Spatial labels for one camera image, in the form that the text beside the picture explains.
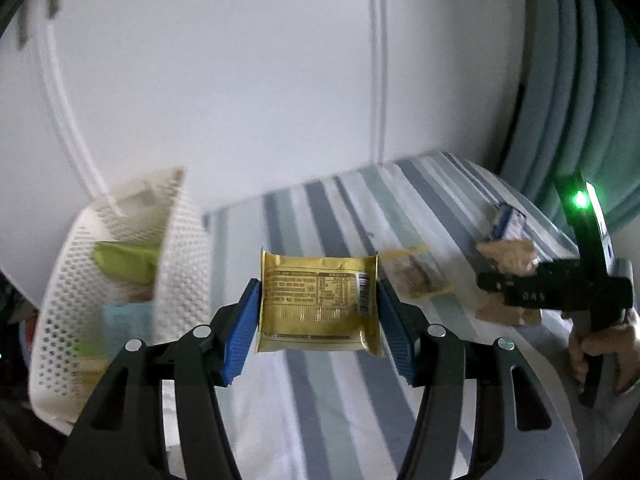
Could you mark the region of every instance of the basket handle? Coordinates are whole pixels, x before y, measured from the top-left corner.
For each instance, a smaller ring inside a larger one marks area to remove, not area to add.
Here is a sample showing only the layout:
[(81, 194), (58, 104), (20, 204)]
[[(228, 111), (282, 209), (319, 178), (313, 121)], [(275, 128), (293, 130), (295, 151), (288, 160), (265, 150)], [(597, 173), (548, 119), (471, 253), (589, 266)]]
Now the basket handle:
[(150, 181), (141, 178), (135, 182), (135, 186), (137, 189), (118, 199), (113, 195), (107, 196), (107, 202), (117, 216), (130, 218), (161, 204), (158, 190)]

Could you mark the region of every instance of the striped fabric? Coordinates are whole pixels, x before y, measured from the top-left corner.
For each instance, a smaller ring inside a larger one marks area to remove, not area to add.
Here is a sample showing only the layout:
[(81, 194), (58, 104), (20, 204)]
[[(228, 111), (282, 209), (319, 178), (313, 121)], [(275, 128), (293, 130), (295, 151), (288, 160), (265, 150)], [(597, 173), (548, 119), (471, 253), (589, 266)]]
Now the striped fabric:
[[(454, 285), (454, 293), (418, 302), (426, 317), (467, 340), (511, 337), (578, 446), (571, 407), (576, 387), (564, 373), (565, 322), (545, 312), (542, 326), (516, 329), (474, 317), (485, 300), (475, 275), (487, 268), (475, 244), (503, 200), (527, 214), (526, 233), (543, 258), (575, 256), (574, 245), (519, 193), (482, 168), (435, 153), (211, 212), (213, 305), (236, 302), (247, 281), (260, 275), (260, 248), (291, 256), (364, 256), (426, 244)], [(390, 358), (281, 351), (252, 353), (232, 387), (217, 394), (244, 478), (388, 480), (401, 467), (422, 389), (410, 388)], [(474, 385), (466, 384), (452, 478), (468, 469), (474, 394)]]

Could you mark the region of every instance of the human hand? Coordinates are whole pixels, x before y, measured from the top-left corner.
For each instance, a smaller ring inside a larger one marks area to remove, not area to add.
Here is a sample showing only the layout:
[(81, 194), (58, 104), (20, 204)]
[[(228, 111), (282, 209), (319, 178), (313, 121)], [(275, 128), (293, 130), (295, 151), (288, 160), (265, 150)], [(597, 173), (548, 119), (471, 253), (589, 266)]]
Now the human hand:
[[(562, 317), (567, 319), (569, 316), (563, 314)], [(614, 385), (617, 394), (628, 390), (640, 378), (640, 319), (634, 308), (629, 310), (627, 319), (627, 324), (594, 332), (582, 341), (572, 330), (569, 335), (571, 372), (580, 384), (584, 384), (589, 371), (585, 354), (617, 354), (618, 371)]]

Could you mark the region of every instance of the white plastic basket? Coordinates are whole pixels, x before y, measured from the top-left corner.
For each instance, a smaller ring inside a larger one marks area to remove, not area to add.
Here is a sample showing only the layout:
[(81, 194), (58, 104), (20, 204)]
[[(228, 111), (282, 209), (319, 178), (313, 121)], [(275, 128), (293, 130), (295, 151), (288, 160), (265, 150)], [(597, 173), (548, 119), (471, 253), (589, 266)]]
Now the white plastic basket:
[(137, 288), (107, 278), (94, 264), (90, 255), (99, 240), (162, 243), (148, 344), (177, 339), (211, 316), (210, 240), (184, 190), (184, 171), (158, 171), (96, 199), (80, 213), (58, 256), (33, 341), (33, 411), (65, 434), (86, 400), (74, 345), (99, 340), (102, 305), (126, 300)]

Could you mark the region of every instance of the curtain fold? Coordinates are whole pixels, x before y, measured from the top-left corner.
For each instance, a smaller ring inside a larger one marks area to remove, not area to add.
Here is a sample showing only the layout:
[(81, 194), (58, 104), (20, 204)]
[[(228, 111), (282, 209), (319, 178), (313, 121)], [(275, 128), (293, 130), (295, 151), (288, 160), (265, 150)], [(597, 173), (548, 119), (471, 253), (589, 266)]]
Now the curtain fold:
[(500, 176), (562, 228), (553, 182), (581, 170), (618, 230), (640, 212), (640, 47), (611, 0), (537, 0), (534, 27)]

